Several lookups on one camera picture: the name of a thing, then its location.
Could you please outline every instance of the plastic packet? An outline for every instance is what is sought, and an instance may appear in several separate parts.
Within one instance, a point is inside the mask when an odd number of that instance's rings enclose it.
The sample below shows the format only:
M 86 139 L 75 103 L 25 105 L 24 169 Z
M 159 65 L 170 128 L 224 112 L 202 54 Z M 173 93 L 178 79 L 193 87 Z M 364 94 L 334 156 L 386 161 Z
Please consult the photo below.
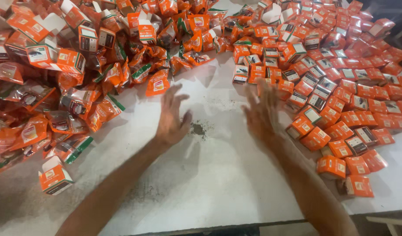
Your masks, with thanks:
M 153 74 L 148 80 L 146 96 L 149 97 L 166 92 L 166 90 L 170 88 L 169 81 L 167 81 L 168 75 L 169 69 L 159 70 Z
M 93 132 L 96 132 L 104 122 L 110 121 L 124 110 L 125 107 L 108 94 L 102 102 L 92 106 L 91 115 L 89 115 L 86 123 Z
M 212 61 L 209 56 L 207 55 L 200 55 L 194 51 L 187 52 L 183 55 L 183 57 L 191 63 L 193 66 L 200 66 L 202 64 L 205 64 L 209 61 Z
M 0 93 L 0 98 L 12 102 L 20 102 L 28 111 L 35 109 L 55 88 L 41 85 L 34 80 L 27 80 L 23 85 L 14 84 Z
M 46 138 L 47 125 L 48 120 L 43 114 L 38 114 L 30 118 L 28 123 L 20 133 L 20 136 L 16 138 L 16 141 L 14 142 L 13 146 L 9 148 L 9 150 L 13 151 L 19 148 L 23 148 Z
M 59 109 L 68 111 L 85 120 L 89 114 L 95 96 L 95 91 L 83 91 L 70 88 L 65 94 L 62 94 L 59 100 Z
M 58 156 L 65 163 L 71 164 L 92 141 L 93 138 L 90 136 L 75 134 L 71 138 L 58 143 L 46 154 L 45 158 Z
M 15 62 L 0 63 L 0 79 L 12 83 L 23 84 L 23 65 Z
M 192 32 L 201 30 L 201 32 L 210 29 L 210 16 L 209 15 L 188 15 L 189 25 Z
M 185 52 L 189 52 L 191 50 L 200 52 L 202 50 L 202 32 L 201 30 L 195 31 L 194 36 L 190 38 L 188 41 L 183 43 L 183 48 Z

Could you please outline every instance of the white table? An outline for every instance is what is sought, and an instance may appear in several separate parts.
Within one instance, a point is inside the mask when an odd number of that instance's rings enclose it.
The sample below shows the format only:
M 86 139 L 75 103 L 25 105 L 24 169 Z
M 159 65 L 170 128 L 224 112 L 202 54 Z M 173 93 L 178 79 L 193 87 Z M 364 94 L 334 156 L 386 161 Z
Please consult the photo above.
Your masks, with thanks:
M 228 5 L 221 0 L 214 7 Z M 231 5 L 230 13 L 240 6 Z M 100 235 L 304 219 L 278 167 L 247 132 L 240 110 L 245 103 L 242 86 L 231 83 L 234 67 L 228 52 L 174 78 L 191 95 L 181 112 L 192 109 L 205 135 L 188 134 L 152 164 Z M 93 144 L 67 166 L 76 183 L 63 193 L 41 192 L 40 156 L 1 173 L 0 235 L 55 234 L 81 200 L 155 133 L 160 97 L 146 98 L 145 90 L 141 85 L 119 96 L 127 109 L 104 124 L 93 135 Z M 348 213 L 402 210 L 402 133 L 395 140 L 377 149 L 389 167 L 369 175 L 376 197 L 343 199 Z

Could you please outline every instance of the hand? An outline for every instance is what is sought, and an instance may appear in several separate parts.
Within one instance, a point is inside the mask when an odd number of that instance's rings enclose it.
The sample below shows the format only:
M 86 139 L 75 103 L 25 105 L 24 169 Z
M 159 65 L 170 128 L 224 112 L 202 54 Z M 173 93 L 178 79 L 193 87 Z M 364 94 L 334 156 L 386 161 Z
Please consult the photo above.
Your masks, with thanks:
M 257 82 L 261 91 L 259 103 L 256 102 L 249 87 L 245 86 L 250 108 L 242 105 L 242 110 L 245 112 L 247 127 L 251 134 L 266 145 L 270 141 L 274 142 L 284 137 L 285 132 L 278 123 L 278 96 L 275 88 L 269 87 L 264 80 L 257 80 Z
M 187 94 L 175 95 L 181 88 L 182 84 L 173 85 L 162 97 L 162 113 L 155 140 L 166 145 L 166 148 L 177 144 L 190 129 L 192 114 L 189 110 L 183 115 L 182 122 L 180 121 L 180 103 L 189 98 Z

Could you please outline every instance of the left hand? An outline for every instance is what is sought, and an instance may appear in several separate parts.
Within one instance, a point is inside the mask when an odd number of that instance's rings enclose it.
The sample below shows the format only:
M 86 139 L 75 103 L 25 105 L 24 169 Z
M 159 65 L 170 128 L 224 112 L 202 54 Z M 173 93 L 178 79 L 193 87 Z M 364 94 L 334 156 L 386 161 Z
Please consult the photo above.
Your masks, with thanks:
M 162 113 L 160 114 L 160 121 L 156 141 L 166 145 L 167 148 L 177 144 L 188 133 L 192 121 L 192 114 L 188 110 L 183 115 L 182 122 L 179 116 L 180 103 L 189 98 L 187 94 L 175 95 L 182 84 L 171 86 L 162 97 Z

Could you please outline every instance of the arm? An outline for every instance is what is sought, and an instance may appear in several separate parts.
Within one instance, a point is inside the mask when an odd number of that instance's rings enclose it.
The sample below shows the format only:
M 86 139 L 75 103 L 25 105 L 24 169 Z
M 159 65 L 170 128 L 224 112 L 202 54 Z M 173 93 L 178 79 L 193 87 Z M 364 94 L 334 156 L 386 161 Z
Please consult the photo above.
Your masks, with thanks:
M 343 206 L 315 171 L 309 168 L 306 158 L 279 125 L 276 92 L 264 82 L 258 86 L 261 89 L 259 103 L 246 87 L 250 108 L 243 106 L 242 109 L 247 126 L 280 163 L 303 215 L 320 235 L 357 236 L 357 229 Z
M 180 103 L 188 95 L 175 93 L 182 85 L 170 87 L 162 97 L 162 113 L 156 136 L 138 153 L 126 160 L 93 190 L 67 217 L 57 236 L 96 236 L 121 205 L 125 195 L 134 188 L 144 171 L 189 131 L 192 115 L 188 111 L 181 122 Z

